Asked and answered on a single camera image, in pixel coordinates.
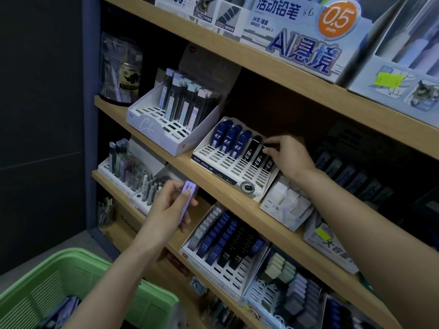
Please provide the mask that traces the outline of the white box with yellow label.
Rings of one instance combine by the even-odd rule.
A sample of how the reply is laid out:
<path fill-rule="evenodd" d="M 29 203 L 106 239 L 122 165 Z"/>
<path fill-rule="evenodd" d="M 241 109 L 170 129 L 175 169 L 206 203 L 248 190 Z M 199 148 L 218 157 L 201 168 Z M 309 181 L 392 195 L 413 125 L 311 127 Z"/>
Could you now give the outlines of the white box with yellow label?
<path fill-rule="evenodd" d="M 303 240 L 350 274 L 358 267 L 317 210 L 307 220 Z"/>

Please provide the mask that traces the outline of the pale blue pen display box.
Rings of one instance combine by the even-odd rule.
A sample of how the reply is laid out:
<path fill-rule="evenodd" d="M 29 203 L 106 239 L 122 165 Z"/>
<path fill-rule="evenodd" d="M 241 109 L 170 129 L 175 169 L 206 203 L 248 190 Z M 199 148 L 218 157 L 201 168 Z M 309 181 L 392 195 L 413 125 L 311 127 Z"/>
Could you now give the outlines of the pale blue pen display box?
<path fill-rule="evenodd" d="M 404 0 L 347 89 L 439 129 L 439 0 Z"/>

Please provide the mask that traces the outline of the wooden shelf unit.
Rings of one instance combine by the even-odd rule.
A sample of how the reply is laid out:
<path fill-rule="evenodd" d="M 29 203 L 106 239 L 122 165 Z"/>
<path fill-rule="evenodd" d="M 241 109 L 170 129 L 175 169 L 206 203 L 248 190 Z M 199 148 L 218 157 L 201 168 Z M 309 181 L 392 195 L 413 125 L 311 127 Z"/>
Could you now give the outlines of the wooden shelf unit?
<path fill-rule="evenodd" d="M 259 98 L 253 99 L 248 93 L 242 98 L 242 101 L 255 101 L 257 113 L 263 110 L 273 111 L 273 117 L 263 117 L 262 121 L 258 121 L 256 117 L 245 117 L 244 111 L 250 108 L 239 104 L 239 100 L 232 103 L 232 107 L 226 107 L 227 111 L 238 112 L 248 125 L 256 125 L 264 135 L 274 134 L 275 130 L 282 133 L 293 126 L 304 126 L 305 121 L 309 120 L 310 126 L 306 127 L 305 141 L 308 145 L 315 144 L 325 133 L 317 126 L 328 127 L 338 114 L 343 121 L 353 121 L 354 125 L 362 130 L 378 132 L 384 137 L 411 147 L 415 153 L 429 156 L 439 162 L 439 130 L 430 125 L 220 36 L 144 0 L 104 1 L 115 6 L 117 10 L 124 10 L 242 66 L 245 78 L 256 79 L 258 85 L 267 84 L 269 89 L 273 89 L 274 93 L 265 94 L 258 88 L 256 91 L 261 94 Z M 266 95 L 268 98 L 274 98 L 274 102 L 268 103 Z M 384 329 L 402 329 L 385 304 L 360 284 L 358 276 L 348 274 L 302 240 L 303 228 L 300 228 L 299 232 L 291 232 L 280 223 L 274 222 L 257 207 L 254 200 L 237 190 L 232 190 L 231 186 L 196 165 L 191 159 L 193 149 L 173 156 L 130 126 L 126 121 L 128 112 L 123 111 L 122 107 L 105 103 L 97 96 L 95 104 L 173 167 L 189 177 L 194 177 L 195 182 L 199 182 L 200 187 L 210 195 L 223 204 L 231 205 L 231 209 L 237 209 L 240 217 L 264 236 L 273 237 L 275 245 L 287 254 L 297 255 L 300 264 Z"/>

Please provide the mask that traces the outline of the white grey pencil box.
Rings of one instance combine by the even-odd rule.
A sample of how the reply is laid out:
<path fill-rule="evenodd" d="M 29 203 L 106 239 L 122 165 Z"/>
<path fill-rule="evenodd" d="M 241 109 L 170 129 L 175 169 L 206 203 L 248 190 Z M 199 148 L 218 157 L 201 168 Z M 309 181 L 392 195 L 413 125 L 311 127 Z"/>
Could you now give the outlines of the white grey pencil box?
<path fill-rule="evenodd" d="M 255 0 L 155 0 L 155 6 L 239 41 Z"/>

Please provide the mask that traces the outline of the rows of blue black cases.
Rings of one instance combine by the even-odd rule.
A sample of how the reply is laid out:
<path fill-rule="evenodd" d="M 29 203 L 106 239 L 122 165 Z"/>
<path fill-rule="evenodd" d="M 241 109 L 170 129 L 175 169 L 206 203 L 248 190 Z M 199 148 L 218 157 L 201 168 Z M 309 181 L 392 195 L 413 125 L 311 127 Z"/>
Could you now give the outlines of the rows of blue black cases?
<path fill-rule="evenodd" d="M 221 272 L 247 269 L 266 246 L 266 239 L 237 215 L 213 205 L 184 247 L 202 266 Z"/>

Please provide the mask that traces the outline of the brown display back card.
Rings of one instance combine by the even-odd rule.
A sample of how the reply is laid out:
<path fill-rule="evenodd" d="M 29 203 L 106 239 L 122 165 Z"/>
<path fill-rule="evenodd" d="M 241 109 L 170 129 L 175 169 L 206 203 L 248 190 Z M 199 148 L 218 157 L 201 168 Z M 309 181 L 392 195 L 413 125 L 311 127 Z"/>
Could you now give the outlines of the brown display back card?
<path fill-rule="evenodd" d="M 188 43 L 178 71 L 196 84 L 227 99 L 242 67 L 194 43 Z"/>

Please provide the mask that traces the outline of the person's left forearm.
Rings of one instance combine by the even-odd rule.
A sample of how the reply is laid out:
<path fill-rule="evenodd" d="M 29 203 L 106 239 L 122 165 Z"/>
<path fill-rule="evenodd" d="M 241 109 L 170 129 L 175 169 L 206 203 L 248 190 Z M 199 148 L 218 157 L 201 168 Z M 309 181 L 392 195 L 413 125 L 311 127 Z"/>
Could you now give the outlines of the person's left forearm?
<path fill-rule="evenodd" d="M 176 230 L 144 226 L 62 329 L 120 329 L 147 268 Z"/>

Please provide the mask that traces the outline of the black pencil lead tube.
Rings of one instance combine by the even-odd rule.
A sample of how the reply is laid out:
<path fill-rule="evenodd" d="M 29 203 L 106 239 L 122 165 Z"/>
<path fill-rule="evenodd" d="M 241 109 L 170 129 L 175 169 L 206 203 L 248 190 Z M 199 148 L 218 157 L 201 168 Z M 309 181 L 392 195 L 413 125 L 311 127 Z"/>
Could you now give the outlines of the black pencil lead tube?
<path fill-rule="evenodd" d="M 248 149 L 244 155 L 244 160 L 246 162 L 251 161 L 251 159 L 253 158 L 253 156 L 255 156 L 255 160 L 253 160 L 252 165 L 255 167 L 259 167 L 261 164 L 261 154 L 259 153 L 260 150 L 258 151 L 257 149 L 259 148 L 260 145 L 262 145 L 262 137 L 260 135 L 256 135 L 252 141 L 250 142 Z"/>
<path fill-rule="evenodd" d="M 265 171 L 270 171 L 273 165 L 271 162 L 272 158 L 270 155 L 265 154 L 263 150 L 265 148 L 273 148 L 273 146 L 274 144 L 270 143 L 263 144 L 252 165 L 256 168 L 262 168 Z"/>

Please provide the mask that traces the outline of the person's left hand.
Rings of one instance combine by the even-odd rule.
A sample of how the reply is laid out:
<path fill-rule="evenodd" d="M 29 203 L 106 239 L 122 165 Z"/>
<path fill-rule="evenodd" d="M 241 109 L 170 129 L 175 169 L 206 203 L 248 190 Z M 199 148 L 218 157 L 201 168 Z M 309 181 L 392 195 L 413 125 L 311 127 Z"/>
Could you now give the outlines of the person's left hand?
<path fill-rule="evenodd" d="M 191 223 L 188 213 L 189 206 L 181 224 L 178 225 L 179 216 L 183 207 L 172 207 L 174 192 L 182 193 L 185 182 L 168 180 L 154 200 L 147 216 L 147 241 L 156 247 L 164 247 L 174 234 L 179 230 L 186 232 Z"/>

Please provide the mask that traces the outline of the row of dark lead cases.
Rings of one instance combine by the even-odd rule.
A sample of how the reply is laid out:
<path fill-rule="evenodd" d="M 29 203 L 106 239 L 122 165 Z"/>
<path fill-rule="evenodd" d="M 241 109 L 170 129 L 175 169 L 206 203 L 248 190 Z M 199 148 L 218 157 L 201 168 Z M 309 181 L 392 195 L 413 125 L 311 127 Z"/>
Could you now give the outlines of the row of dark lead cases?
<path fill-rule="evenodd" d="M 315 150 L 313 161 L 318 170 L 374 210 L 379 210 L 395 194 L 391 187 L 384 185 L 364 169 L 343 160 L 322 146 Z"/>

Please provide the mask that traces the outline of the person's right hand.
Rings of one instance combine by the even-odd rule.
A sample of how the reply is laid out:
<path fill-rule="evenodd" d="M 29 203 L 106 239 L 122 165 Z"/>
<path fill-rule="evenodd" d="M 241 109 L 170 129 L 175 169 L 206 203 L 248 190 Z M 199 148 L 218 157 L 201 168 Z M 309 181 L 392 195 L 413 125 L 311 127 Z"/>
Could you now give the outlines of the person's right hand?
<path fill-rule="evenodd" d="M 273 148 L 281 153 L 279 160 L 273 160 L 280 171 L 291 181 L 299 182 L 305 172 L 316 171 L 302 137 L 278 135 L 267 138 L 264 142 L 274 144 Z"/>

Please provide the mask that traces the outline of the clear cup of pens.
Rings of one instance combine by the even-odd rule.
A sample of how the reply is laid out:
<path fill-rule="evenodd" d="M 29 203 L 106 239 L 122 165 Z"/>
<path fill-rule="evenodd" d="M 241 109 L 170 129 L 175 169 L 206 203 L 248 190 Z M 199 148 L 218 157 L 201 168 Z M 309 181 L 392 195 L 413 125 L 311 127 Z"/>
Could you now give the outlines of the clear cup of pens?
<path fill-rule="evenodd" d="M 112 196 L 105 196 L 97 202 L 97 226 L 107 227 L 114 221 L 115 202 Z"/>

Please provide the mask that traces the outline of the row of pastel lead cases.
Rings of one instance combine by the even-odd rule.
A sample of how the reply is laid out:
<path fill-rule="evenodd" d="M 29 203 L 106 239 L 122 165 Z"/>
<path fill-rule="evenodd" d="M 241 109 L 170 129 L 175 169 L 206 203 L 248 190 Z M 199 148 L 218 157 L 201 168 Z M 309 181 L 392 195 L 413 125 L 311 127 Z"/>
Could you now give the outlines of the row of pastel lead cases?
<path fill-rule="evenodd" d="M 162 83 L 158 116 L 166 131 L 177 131 L 183 137 L 193 132 L 222 101 L 222 94 L 170 68 Z"/>

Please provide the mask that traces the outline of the white eraser display tray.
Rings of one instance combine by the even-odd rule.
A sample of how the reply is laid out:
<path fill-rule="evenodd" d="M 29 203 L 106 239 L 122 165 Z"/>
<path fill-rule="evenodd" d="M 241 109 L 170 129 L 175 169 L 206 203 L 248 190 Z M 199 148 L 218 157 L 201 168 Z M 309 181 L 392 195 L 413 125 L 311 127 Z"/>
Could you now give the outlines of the white eraser display tray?
<path fill-rule="evenodd" d="M 243 304 L 244 308 L 250 312 L 250 315 L 252 315 L 256 320 L 260 321 L 263 325 L 267 326 L 269 329 L 272 329 L 269 326 L 269 323 L 266 322 L 267 315 L 269 314 L 262 306 L 261 306 L 261 300 L 264 297 L 264 283 L 261 279 L 262 272 L 266 268 L 266 265 L 268 263 L 270 255 L 273 253 L 279 253 L 284 258 L 286 258 L 289 262 L 293 263 L 298 269 L 299 272 L 303 275 L 305 275 L 307 278 L 310 278 L 314 282 L 317 283 L 320 289 L 320 304 L 321 304 L 321 317 L 320 321 L 318 322 L 315 329 L 319 329 L 321 327 L 322 318 L 323 318 L 323 309 L 324 306 L 322 304 L 322 287 L 323 283 L 309 270 L 307 270 L 304 266 L 299 264 L 296 260 L 294 260 L 292 257 L 285 254 L 283 251 L 278 249 L 275 246 L 271 246 L 268 250 L 266 255 L 263 258 L 263 261 L 258 266 L 258 270 L 252 279 L 249 287 L 246 290 L 246 293 L 244 294 L 244 297 L 241 299 L 241 303 Z"/>

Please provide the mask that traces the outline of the white tray of grey pens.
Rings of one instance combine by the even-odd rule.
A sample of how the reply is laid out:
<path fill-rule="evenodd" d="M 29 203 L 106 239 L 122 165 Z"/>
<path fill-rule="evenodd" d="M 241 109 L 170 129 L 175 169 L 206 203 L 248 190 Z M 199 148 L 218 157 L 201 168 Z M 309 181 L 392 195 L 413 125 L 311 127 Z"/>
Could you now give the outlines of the white tray of grey pens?
<path fill-rule="evenodd" d="M 158 197 L 157 193 L 169 179 L 183 181 L 185 176 L 171 165 L 166 165 L 155 176 L 145 176 L 140 182 L 140 188 L 131 196 L 132 206 L 143 215 L 148 215 L 151 205 Z"/>

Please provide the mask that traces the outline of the blue grey shelf post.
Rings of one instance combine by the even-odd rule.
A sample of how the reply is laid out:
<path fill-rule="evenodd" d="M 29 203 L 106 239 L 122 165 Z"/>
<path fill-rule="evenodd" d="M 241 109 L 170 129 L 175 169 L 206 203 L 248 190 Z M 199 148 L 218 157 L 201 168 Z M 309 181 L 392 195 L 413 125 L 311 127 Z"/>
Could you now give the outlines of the blue grey shelf post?
<path fill-rule="evenodd" d="M 84 120 L 84 170 L 86 229 L 91 231 L 96 223 L 96 182 L 92 171 L 98 165 L 98 111 L 94 97 L 99 91 L 99 62 L 101 41 L 100 0 L 82 2 L 83 50 L 83 120 Z"/>

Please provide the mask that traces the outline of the person's right forearm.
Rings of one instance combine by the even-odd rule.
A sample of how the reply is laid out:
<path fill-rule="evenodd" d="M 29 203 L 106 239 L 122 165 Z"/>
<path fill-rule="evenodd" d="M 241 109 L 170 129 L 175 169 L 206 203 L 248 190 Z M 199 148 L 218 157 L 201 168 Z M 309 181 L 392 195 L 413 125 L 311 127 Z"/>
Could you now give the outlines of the person's right forearm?
<path fill-rule="evenodd" d="M 316 169 L 282 171 L 310 197 L 403 329 L 439 329 L 439 252 Z"/>

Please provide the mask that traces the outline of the white blue pencil display box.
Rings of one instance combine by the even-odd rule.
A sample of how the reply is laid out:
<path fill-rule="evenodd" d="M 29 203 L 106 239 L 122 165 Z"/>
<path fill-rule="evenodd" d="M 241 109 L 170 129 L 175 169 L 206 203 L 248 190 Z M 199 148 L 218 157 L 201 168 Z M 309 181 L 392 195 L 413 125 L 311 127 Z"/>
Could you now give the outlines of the white blue pencil display box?
<path fill-rule="evenodd" d="M 372 29 L 359 0 L 255 0 L 241 43 L 340 84 Z"/>

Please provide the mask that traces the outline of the dark clear plastic jar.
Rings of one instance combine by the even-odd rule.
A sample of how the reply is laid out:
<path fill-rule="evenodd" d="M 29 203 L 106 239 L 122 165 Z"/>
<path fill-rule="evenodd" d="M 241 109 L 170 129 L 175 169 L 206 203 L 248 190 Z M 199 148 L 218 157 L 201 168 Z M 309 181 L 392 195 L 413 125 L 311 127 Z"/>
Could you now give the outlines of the dark clear plastic jar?
<path fill-rule="evenodd" d="M 99 96 L 114 105 L 131 106 L 139 98 L 143 52 L 132 39 L 103 31 Z"/>

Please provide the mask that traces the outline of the green plastic shopping basket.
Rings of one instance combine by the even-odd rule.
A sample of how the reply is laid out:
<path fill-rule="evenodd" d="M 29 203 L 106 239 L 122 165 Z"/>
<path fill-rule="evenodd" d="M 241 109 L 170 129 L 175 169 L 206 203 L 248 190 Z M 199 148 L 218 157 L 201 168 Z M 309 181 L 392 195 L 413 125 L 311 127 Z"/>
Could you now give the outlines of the green plastic shopping basket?
<path fill-rule="evenodd" d="M 81 301 L 111 263 L 82 248 L 59 251 L 0 295 L 0 329 L 35 329 L 65 298 Z M 142 280 L 121 329 L 187 329 L 178 297 Z"/>

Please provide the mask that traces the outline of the packets in basket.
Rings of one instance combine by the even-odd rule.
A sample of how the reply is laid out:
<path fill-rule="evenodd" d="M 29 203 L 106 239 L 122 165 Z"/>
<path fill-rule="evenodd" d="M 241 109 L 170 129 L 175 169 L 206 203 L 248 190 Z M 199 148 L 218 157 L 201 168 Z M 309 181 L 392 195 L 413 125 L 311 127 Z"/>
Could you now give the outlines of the packets in basket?
<path fill-rule="evenodd" d="M 35 329 L 61 329 L 77 309 L 81 300 L 72 296 L 63 299 Z"/>

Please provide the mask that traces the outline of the group of pastel erasers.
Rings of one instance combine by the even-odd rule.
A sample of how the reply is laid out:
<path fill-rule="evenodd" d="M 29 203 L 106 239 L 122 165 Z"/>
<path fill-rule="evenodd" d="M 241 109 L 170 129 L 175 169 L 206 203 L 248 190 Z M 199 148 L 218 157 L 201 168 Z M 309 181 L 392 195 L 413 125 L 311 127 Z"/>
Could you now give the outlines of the group of pastel erasers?
<path fill-rule="evenodd" d="M 320 289 L 316 282 L 279 253 L 270 255 L 261 279 L 261 306 L 269 313 L 272 329 L 315 329 L 321 317 Z"/>

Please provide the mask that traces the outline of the white tray with grey cases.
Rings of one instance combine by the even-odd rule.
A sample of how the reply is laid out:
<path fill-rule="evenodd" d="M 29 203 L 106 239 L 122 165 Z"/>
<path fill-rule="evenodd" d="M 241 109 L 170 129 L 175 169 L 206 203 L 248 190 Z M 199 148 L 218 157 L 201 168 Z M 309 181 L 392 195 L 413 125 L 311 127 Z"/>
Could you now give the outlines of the white tray with grey cases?
<path fill-rule="evenodd" d="M 167 162 L 132 136 L 109 142 L 108 158 L 98 166 L 98 171 L 117 188 L 132 196 L 142 187 L 144 176 L 156 176 Z"/>

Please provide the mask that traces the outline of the white red-edged display tray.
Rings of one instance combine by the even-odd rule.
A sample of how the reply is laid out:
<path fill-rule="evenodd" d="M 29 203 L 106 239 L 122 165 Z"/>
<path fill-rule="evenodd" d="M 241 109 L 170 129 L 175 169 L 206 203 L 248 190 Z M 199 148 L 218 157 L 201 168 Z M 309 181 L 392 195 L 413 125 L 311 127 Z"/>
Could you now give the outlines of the white red-edged display tray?
<path fill-rule="evenodd" d="M 244 295 L 244 293 L 245 293 L 247 287 L 249 286 L 250 282 L 254 278 L 254 276 L 255 276 L 255 274 L 256 274 L 256 272 L 258 270 L 258 266 L 263 261 L 263 258 L 266 255 L 267 250 L 270 248 L 270 242 L 268 241 L 267 238 L 265 238 L 265 239 L 267 241 L 267 244 L 263 248 L 261 253 L 256 255 L 254 260 L 249 262 L 251 267 L 247 268 L 245 270 L 238 269 L 238 270 L 236 270 L 234 272 L 230 272 L 230 271 L 228 271 L 226 269 L 223 269 L 221 272 L 219 272 L 216 269 L 202 266 L 202 264 L 200 262 L 195 260 L 195 256 L 194 255 L 187 253 L 188 250 L 184 247 L 184 244 L 181 247 L 179 253 L 184 258 L 186 258 L 188 260 L 188 262 L 193 267 L 195 267 L 204 277 L 206 277 L 206 279 L 208 281 L 210 281 L 210 282 L 214 283 L 215 285 L 217 285 L 218 288 L 222 289 L 224 291 L 224 293 L 226 293 L 234 301 L 239 301 L 239 299 Z"/>

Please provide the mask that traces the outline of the white slotted tube display tray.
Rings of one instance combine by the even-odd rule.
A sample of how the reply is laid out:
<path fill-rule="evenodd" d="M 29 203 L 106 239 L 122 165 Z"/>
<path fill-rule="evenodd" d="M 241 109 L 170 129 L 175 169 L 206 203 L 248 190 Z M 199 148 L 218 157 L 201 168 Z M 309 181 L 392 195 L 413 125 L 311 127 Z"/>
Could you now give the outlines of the white slotted tube display tray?
<path fill-rule="evenodd" d="M 213 149 L 210 146 L 211 137 L 217 125 L 225 120 L 228 120 L 229 122 L 228 129 L 227 131 L 224 131 L 220 145 L 216 149 Z M 256 135 L 260 135 L 262 137 L 263 144 L 266 140 L 266 137 L 264 137 L 259 132 L 256 132 L 251 128 L 247 127 L 244 123 L 242 123 L 236 118 L 224 117 L 220 122 L 211 130 L 211 132 L 209 132 L 206 138 L 204 138 L 204 140 L 202 140 L 202 142 L 195 148 L 195 150 L 192 153 L 191 159 L 193 160 L 194 163 L 200 165 L 206 171 L 209 171 L 216 177 L 222 179 L 223 181 L 227 182 L 235 189 L 239 190 L 241 193 L 245 194 L 247 197 L 259 203 L 261 199 L 266 195 L 268 189 L 270 188 L 272 182 L 279 174 L 280 170 L 273 162 L 273 160 L 271 161 L 273 165 L 270 171 L 265 171 L 262 168 L 256 168 L 252 165 L 253 160 L 255 160 L 255 156 L 253 156 L 253 158 L 249 163 L 244 160 L 244 155 L 248 149 L 250 142 Z M 242 155 L 236 160 L 232 159 L 229 156 L 230 153 L 232 152 L 234 143 L 227 154 L 224 154 L 219 151 L 221 144 L 226 136 L 226 133 L 231 127 L 235 125 L 242 126 L 242 131 L 240 132 L 240 134 L 246 130 L 250 130 L 252 132 L 252 136 L 249 139 L 249 142 L 247 143 L 245 149 L 243 150 Z"/>

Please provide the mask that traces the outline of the small white display box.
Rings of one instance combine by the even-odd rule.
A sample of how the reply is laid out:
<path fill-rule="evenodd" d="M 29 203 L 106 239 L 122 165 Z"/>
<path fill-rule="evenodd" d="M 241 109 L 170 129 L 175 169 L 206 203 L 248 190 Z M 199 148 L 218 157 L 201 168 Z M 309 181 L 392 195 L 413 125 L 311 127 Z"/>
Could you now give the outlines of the small white display box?
<path fill-rule="evenodd" d="M 314 205 L 296 183 L 280 175 L 260 209 L 295 232 L 312 214 Z"/>

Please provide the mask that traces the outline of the dark blue stationery packs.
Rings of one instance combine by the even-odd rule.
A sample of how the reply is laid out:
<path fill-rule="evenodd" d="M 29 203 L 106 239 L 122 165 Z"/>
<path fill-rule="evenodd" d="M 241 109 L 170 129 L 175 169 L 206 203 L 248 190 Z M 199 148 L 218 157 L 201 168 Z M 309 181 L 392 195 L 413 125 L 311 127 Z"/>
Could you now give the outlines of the dark blue stationery packs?
<path fill-rule="evenodd" d="M 347 307 L 328 294 L 325 298 L 321 329 L 364 329 Z"/>

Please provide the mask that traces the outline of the purple pencil lead case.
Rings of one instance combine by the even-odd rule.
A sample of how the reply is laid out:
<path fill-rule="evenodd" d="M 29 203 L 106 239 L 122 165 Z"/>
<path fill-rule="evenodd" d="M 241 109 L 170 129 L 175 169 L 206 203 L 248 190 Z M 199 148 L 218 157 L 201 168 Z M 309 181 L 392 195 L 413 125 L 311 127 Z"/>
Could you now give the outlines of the purple pencil lead case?
<path fill-rule="evenodd" d="M 187 190 L 190 194 L 189 194 L 189 199 L 186 201 L 186 203 L 183 207 L 183 210 L 181 211 L 181 214 L 179 216 L 178 225 L 181 224 L 181 221 L 183 220 L 184 215 L 185 215 L 189 205 L 191 204 L 191 200 L 194 197 L 194 194 L 197 192 L 197 189 L 198 189 L 198 185 L 195 184 L 194 182 L 186 181 L 184 183 L 184 187 L 183 187 L 182 191 L 184 192 L 185 190 Z"/>

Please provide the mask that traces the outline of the bundle of dark pens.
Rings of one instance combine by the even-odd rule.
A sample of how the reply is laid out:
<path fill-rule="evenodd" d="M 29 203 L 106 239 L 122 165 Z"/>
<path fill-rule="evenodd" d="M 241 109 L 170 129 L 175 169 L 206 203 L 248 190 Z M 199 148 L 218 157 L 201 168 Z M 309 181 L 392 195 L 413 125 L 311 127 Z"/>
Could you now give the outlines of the bundle of dark pens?
<path fill-rule="evenodd" d="M 233 310 L 214 297 L 201 315 L 207 329 L 250 329 Z"/>

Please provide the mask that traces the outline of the blue pencil lead tube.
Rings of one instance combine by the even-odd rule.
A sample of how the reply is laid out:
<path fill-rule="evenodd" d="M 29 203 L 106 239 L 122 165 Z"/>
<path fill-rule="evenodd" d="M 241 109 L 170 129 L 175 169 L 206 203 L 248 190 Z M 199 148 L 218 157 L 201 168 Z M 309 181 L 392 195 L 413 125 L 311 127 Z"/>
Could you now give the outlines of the blue pencil lead tube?
<path fill-rule="evenodd" d="M 232 159 L 236 160 L 242 155 L 243 150 L 245 149 L 251 136 L 252 132 L 250 130 L 246 130 L 238 136 L 236 142 L 234 143 L 232 152 L 229 155 Z"/>
<path fill-rule="evenodd" d="M 221 144 L 219 151 L 224 154 L 227 154 L 230 151 L 233 143 L 235 142 L 237 136 L 240 134 L 241 131 L 242 131 L 241 125 L 235 125 L 231 127 L 226 133 L 226 136 Z"/>
<path fill-rule="evenodd" d="M 224 131 L 227 131 L 228 126 L 229 126 L 228 120 L 222 121 L 217 125 L 217 127 L 216 127 L 216 129 L 211 137 L 211 142 L 210 142 L 210 146 L 213 149 L 216 149 L 220 145 L 220 142 L 221 142 L 222 137 L 223 137 L 223 133 L 224 133 Z"/>

